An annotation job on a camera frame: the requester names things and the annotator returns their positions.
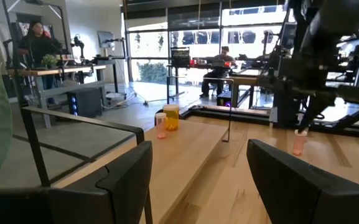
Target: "person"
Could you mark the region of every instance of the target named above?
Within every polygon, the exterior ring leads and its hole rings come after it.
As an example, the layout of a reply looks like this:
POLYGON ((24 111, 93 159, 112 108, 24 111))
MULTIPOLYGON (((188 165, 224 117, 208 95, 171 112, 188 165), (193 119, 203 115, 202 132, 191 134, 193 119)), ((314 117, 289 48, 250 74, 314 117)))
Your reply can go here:
MULTIPOLYGON (((30 23, 29 32, 19 42, 18 52, 22 55, 28 55, 30 63, 35 67, 39 67, 45 55, 56 54, 61 48, 61 43, 47 35, 44 31, 44 25, 42 25, 40 21, 32 21, 30 23)), ((50 90, 54 87, 53 75, 44 75, 42 81, 45 90, 50 90)), ((55 104, 55 100, 49 98, 47 103, 53 105, 55 104)))
MULTIPOLYGON (((222 47, 221 48, 221 54, 217 55, 213 58, 213 60, 223 60, 225 62, 231 62, 232 64, 235 64, 236 61, 233 57, 228 55, 229 53, 229 47, 222 47)), ((214 69, 212 72, 207 73, 206 75, 204 75, 204 78, 222 78, 223 74, 224 74, 224 69, 214 69)), ((208 79, 204 79, 203 83, 202 83, 202 94, 200 95, 201 98, 203 97, 208 97, 209 96, 209 92, 210 92, 210 83, 217 83, 218 87, 217 87, 217 95, 221 95, 222 93, 222 81, 221 80, 208 80, 208 79)))

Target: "woman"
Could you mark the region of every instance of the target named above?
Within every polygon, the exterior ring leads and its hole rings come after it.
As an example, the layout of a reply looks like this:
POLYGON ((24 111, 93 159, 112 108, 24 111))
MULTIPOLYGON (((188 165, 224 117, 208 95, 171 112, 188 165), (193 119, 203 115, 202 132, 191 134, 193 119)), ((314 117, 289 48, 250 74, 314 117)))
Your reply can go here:
MULTIPOLYGON (((19 53, 28 55, 28 59, 33 67, 43 67, 42 58, 47 54, 56 54, 61 50, 62 45, 52 40, 44 31, 44 25, 40 21, 30 23, 28 34, 19 43, 19 53)), ((50 90, 54 86, 54 76, 46 75, 42 77, 44 89, 50 90)), ((53 98, 47 100, 48 104, 55 104, 53 98)))

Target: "floor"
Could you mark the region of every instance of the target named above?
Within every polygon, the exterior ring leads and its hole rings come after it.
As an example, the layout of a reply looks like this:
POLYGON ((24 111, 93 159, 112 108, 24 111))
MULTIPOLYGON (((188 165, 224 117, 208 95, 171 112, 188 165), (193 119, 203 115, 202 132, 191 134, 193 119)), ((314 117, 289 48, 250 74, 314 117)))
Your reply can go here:
MULTIPOLYGON (((114 92, 113 85, 107 85, 108 91, 114 92)), ((132 83, 130 86, 119 86, 121 92, 126 91, 128 95, 134 92, 135 98, 125 102, 124 106, 107 110, 103 116, 97 118, 104 121, 112 121, 120 124, 137 126, 148 130, 154 126, 154 114, 166 104, 166 86, 155 83, 132 83)), ((175 87, 170 87, 170 94, 174 94, 175 87)), ((209 99, 199 99, 200 87, 180 86, 180 95, 171 103, 179 104, 181 108, 189 105, 216 103, 216 96, 209 99)), ((113 96, 112 105, 122 101, 122 96, 113 96)), ((254 105, 269 106, 272 103, 271 96, 256 94, 254 105)), ((247 107, 248 100, 242 107, 247 107)), ((26 142, 27 134, 22 123, 17 104, 12 104, 12 115, 14 118, 14 137, 11 149, 5 163, 0 171, 0 188, 6 187, 35 187, 40 181, 32 158, 31 148, 26 142)), ((358 106, 345 105, 338 102, 334 108, 329 108, 324 115, 327 120, 337 120, 349 113, 359 110, 358 106)), ((42 153, 49 178, 52 182, 75 172, 77 169, 87 165, 88 159, 96 159, 103 153, 112 150, 122 142, 131 137, 131 133, 117 131, 108 128, 92 126, 83 123, 61 123, 52 120, 52 128, 45 129, 41 116, 33 115, 39 141, 44 143, 42 153)))
MULTIPOLYGON (((228 125, 219 119, 188 120, 228 125)), ((168 224, 271 223, 249 169, 247 142, 259 139, 291 154, 294 133, 268 126, 233 122, 229 143, 221 142, 186 195, 166 221, 168 224)), ((359 139, 309 133, 299 157, 314 166, 359 184, 359 139)))

